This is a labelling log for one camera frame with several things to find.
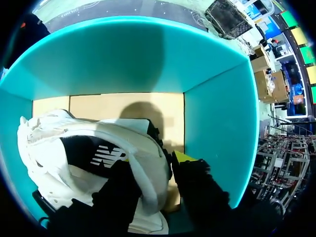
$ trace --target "new balance logo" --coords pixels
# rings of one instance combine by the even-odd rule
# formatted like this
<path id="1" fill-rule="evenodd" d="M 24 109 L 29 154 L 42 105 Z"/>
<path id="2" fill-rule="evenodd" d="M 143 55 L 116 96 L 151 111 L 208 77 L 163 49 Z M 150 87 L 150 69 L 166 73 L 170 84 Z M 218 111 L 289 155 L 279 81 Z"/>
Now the new balance logo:
<path id="1" fill-rule="evenodd" d="M 99 146 L 98 153 L 94 154 L 96 157 L 92 158 L 90 164 L 100 165 L 103 164 L 105 168 L 111 168 L 111 166 L 119 159 L 126 160 L 125 151 L 120 148 L 113 148 L 110 152 L 109 148 L 106 146 Z"/>

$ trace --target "cardboard floor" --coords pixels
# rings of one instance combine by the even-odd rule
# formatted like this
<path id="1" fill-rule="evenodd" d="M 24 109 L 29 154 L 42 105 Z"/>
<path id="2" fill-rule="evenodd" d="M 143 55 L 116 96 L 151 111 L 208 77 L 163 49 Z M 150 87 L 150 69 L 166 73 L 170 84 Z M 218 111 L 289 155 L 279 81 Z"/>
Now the cardboard floor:
<path id="1" fill-rule="evenodd" d="M 64 109 L 78 119 L 150 119 L 160 131 L 168 152 L 184 152 L 183 93 L 115 93 L 84 96 L 64 96 L 36 100 L 33 116 Z M 166 211 L 179 208 L 180 195 L 174 179 L 169 182 Z"/>

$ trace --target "yellow tag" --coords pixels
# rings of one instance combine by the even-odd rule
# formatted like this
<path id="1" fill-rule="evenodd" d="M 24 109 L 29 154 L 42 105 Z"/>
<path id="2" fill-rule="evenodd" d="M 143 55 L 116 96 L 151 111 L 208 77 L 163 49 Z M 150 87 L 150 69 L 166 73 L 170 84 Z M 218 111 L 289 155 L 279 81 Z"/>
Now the yellow tag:
<path id="1" fill-rule="evenodd" d="M 178 159 L 179 162 L 185 162 L 185 161 L 196 161 L 197 159 L 194 159 L 190 156 L 187 156 L 179 151 L 174 151 L 174 153 L 176 154 L 176 157 Z"/>

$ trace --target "metal rack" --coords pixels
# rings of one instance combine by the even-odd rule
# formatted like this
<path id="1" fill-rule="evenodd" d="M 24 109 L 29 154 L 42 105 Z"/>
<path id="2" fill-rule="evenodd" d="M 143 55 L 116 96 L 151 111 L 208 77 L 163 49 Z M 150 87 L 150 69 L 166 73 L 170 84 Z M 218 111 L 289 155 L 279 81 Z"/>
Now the metal rack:
<path id="1" fill-rule="evenodd" d="M 259 139 L 249 186 L 257 199 L 276 198 L 287 208 L 304 188 L 310 160 L 315 156 L 316 136 L 300 135 L 302 127 L 296 134 L 292 132 L 294 124 L 281 127 L 281 119 L 272 119 L 276 125 L 268 127 L 278 132 L 268 132 Z"/>

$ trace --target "box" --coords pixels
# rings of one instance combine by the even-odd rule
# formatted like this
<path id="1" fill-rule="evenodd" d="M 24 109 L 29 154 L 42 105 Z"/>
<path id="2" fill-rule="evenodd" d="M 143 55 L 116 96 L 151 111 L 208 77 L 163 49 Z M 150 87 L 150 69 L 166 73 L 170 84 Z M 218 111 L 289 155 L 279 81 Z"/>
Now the box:
<path id="1" fill-rule="evenodd" d="M 268 89 L 265 70 L 255 73 L 258 97 L 260 100 L 272 98 L 272 92 Z"/>
<path id="2" fill-rule="evenodd" d="M 251 60 L 251 66 L 254 73 L 270 68 L 269 57 L 262 45 L 253 49 L 258 58 Z"/>
<path id="3" fill-rule="evenodd" d="M 160 131 L 163 147 L 169 153 L 184 152 L 183 93 L 115 93 L 64 96 L 33 101 L 33 116 L 65 109 L 78 119 L 150 119 Z M 174 177 L 169 181 L 164 210 L 177 211 L 180 194 Z"/>
<path id="4" fill-rule="evenodd" d="M 299 105 L 304 103 L 304 95 L 294 95 L 293 96 L 294 105 Z"/>
<path id="5" fill-rule="evenodd" d="M 275 89 L 272 92 L 272 98 L 266 98 L 262 101 L 270 104 L 270 103 L 281 103 L 281 102 L 288 102 L 288 92 L 285 87 L 285 81 L 283 78 L 283 74 L 281 71 L 272 73 L 272 81 L 275 84 Z"/>

